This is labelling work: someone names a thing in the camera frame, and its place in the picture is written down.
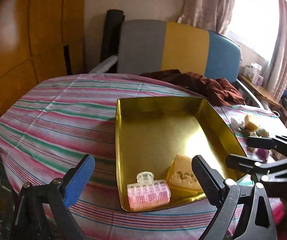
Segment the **dark red cloth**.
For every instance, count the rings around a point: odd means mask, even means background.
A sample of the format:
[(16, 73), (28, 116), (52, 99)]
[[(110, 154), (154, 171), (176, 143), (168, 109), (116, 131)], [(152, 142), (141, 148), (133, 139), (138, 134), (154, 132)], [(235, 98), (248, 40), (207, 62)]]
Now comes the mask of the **dark red cloth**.
[(182, 73), (178, 69), (143, 73), (141, 76), (186, 88), (206, 97), (214, 106), (246, 104), (240, 92), (224, 77), (211, 79), (194, 72)]

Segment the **tan sponge block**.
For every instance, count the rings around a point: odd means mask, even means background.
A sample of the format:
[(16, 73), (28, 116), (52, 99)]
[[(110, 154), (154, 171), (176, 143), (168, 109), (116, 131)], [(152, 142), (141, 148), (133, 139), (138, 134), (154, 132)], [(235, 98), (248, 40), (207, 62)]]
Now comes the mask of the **tan sponge block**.
[(251, 115), (246, 115), (244, 118), (245, 128), (250, 132), (255, 132), (259, 129), (258, 123), (255, 118)]

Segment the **pink hair roller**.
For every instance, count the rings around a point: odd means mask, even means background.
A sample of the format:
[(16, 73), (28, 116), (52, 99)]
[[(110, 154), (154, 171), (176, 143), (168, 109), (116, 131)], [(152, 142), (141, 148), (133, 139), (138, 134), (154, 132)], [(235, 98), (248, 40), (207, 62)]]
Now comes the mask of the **pink hair roller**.
[(152, 172), (140, 172), (137, 182), (127, 185), (128, 202), (131, 212), (140, 212), (166, 205), (170, 202), (171, 191), (167, 182), (155, 180)]

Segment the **yellow sponge with holes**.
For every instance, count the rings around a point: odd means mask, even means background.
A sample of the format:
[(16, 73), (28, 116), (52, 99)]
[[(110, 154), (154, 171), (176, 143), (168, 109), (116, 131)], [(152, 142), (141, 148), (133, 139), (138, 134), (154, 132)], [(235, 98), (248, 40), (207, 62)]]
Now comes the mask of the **yellow sponge with holes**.
[(202, 188), (192, 171), (192, 159), (188, 156), (177, 154), (172, 162), (166, 177), (170, 189), (202, 192)]

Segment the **pink patterned curtain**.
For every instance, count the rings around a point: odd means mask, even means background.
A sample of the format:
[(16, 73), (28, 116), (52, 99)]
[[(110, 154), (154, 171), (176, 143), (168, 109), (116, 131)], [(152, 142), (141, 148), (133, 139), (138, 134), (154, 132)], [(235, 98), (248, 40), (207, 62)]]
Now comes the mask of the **pink patterned curtain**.
[(263, 63), (263, 86), (277, 100), (287, 87), (287, 0), (185, 0), (179, 23), (226, 36), (246, 64)]

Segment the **wooden side shelf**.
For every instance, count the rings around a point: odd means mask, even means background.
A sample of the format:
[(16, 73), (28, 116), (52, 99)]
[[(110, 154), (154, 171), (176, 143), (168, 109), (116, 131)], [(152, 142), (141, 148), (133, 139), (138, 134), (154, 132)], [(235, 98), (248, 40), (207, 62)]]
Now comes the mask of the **wooden side shelf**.
[(264, 87), (253, 84), (247, 77), (243, 75), (239, 75), (238, 79), (256, 94), (256, 98), (264, 100), (264, 102), (275, 106), (277, 109), (281, 108), (279, 101), (274, 98)]

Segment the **wooden wardrobe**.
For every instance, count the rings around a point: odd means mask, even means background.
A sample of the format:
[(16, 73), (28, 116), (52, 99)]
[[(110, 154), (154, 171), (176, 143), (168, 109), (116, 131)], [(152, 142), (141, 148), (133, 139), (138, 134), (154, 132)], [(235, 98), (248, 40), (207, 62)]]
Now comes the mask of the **wooden wardrobe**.
[(84, 1), (0, 1), (0, 117), (41, 81), (85, 72)]

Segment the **gold metal tray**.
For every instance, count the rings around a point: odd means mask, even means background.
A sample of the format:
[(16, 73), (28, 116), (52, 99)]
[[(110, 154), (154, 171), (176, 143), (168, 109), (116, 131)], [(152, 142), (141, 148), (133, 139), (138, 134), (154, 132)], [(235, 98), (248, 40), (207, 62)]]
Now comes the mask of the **gold metal tray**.
[(120, 204), (130, 212), (127, 185), (138, 173), (152, 172), (165, 179), (177, 154), (202, 155), (223, 178), (241, 180), (225, 159), (245, 151), (229, 127), (223, 110), (205, 99), (146, 97), (119, 99), (115, 126), (116, 179)]

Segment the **white box on shelf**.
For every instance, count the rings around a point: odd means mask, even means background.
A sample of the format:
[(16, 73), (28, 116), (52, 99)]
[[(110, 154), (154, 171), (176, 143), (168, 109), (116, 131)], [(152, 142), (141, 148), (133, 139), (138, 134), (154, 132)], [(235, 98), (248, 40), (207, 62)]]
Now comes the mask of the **white box on shelf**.
[(249, 79), (253, 84), (257, 84), (261, 74), (262, 66), (257, 63), (252, 63), (244, 68), (243, 76)]

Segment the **black rolled mat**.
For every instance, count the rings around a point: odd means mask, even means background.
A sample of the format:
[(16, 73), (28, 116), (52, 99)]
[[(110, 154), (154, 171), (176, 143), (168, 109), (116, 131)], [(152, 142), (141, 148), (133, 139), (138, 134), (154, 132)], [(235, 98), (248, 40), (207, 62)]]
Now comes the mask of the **black rolled mat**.
[(125, 15), (122, 10), (110, 9), (107, 11), (103, 28), (100, 62), (118, 55), (121, 26), (124, 19)]

